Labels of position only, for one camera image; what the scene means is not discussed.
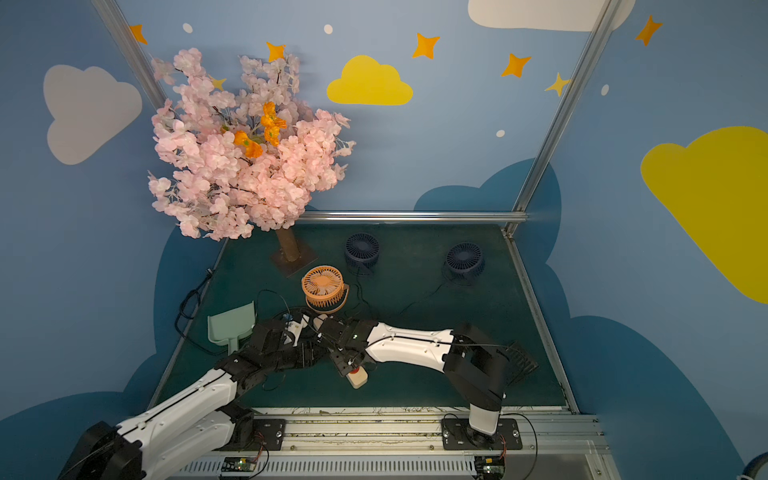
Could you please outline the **beige red power strip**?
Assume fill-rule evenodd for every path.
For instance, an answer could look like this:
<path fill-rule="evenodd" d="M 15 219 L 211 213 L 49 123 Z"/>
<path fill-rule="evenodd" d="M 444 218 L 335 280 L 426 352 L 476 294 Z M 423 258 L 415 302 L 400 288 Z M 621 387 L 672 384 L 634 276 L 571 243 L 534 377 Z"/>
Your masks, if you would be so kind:
<path fill-rule="evenodd" d="M 368 381 L 368 373 L 364 367 L 357 367 L 346 374 L 346 378 L 354 389 L 359 389 Z"/>

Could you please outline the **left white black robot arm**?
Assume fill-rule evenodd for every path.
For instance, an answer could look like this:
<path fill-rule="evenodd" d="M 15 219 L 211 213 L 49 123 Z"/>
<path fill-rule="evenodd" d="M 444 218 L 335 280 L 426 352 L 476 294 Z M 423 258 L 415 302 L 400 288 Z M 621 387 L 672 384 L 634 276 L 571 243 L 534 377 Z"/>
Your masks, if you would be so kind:
<path fill-rule="evenodd" d="M 193 437 L 210 434 L 203 425 L 213 415 L 224 432 L 194 458 L 224 446 L 250 414 L 236 400 L 266 381 L 269 374 L 309 368 L 327 354 L 302 332 L 291 333 L 279 320 L 254 326 L 251 337 L 235 352 L 187 388 L 155 407 L 111 426 L 103 421 L 82 434 L 59 473 L 61 479 L 165 479 L 185 464 L 172 451 Z"/>

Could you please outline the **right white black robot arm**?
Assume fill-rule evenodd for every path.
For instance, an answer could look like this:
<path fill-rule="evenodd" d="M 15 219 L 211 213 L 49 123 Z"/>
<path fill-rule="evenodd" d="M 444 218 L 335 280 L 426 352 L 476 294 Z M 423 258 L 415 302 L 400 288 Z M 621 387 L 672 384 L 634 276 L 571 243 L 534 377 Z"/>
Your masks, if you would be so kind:
<path fill-rule="evenodd" d="M 402 363 L 442 373 L 469 404 L 469 427 L 493 436 L 500 420 L 510 355 L 476 327 L 413 330 L 372 320 L 340 321 L 322 314 L 309 322 L 341 375 L 366 363 Z"/>

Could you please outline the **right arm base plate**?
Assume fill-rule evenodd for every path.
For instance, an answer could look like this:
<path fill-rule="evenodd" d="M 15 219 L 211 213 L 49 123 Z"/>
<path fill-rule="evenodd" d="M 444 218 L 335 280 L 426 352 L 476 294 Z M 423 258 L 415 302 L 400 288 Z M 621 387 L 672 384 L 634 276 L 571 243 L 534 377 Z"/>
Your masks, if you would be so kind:
<path fill-rule="evenodd" d="M 440 425 L 443 448 L 447 451 L 523 449 L 520 428 L 513 419 L 501 419 L 493 435 L 474 430 L 467 418 L 453 414 L 444 416 Z"/>

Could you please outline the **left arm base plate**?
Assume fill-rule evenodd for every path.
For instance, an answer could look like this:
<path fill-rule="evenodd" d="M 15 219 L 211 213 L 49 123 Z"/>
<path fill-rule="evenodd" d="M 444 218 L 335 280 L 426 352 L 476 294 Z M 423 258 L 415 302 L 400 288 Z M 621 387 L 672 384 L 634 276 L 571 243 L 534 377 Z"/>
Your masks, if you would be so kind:
<path fill-rule="evenodd" d="M 220 451 L 280 451 L 285 435 L 286 420 L 281 418 L 251 418 L 236 424 L 229 442 Z"/>

